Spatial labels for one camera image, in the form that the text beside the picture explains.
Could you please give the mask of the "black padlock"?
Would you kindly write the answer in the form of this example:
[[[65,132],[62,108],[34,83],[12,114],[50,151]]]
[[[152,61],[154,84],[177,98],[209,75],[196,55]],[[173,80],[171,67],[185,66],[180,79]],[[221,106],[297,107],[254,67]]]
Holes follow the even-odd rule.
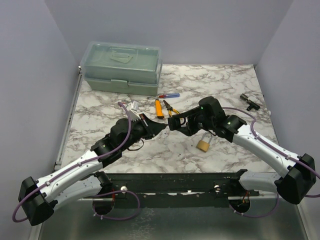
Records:
[[[180,117],[170,117],[168,119],[168,126],[171,131],[179,131],[183,128],[183,125],[186,123],[186,118]]]

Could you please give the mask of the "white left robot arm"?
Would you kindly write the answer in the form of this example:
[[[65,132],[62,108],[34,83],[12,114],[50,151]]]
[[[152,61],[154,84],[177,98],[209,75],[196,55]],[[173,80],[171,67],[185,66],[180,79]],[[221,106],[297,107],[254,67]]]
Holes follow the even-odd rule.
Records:
[[[60,170],[39,179],[29,176],[20,186],[18,201],[31,226],[36,226],[54,213],[57,197],[68,187],[114,163],[122,152],[139,140],[150,140],[167,127],[141,113],[138,120],[119,119],[104,138],[98,140],[80,158]]]

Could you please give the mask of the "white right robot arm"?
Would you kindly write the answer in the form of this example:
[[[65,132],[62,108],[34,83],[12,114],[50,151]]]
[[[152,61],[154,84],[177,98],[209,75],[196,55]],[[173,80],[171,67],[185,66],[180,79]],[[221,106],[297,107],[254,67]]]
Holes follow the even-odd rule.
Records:
[[[253,124],[236,115],[227,115],[220,102],[205,97],[195,107],[168,119],[170,130],[192,136],[200,129],[243,147],[267,163],[274,173],[245,171],[230,183],[230,191],[241,196],[247,190],[262,190],[279,194],[287,202],[297,205],[308,197],[316,183],[315,160],[305,153],[298,155],[268,140],[254,130]]]

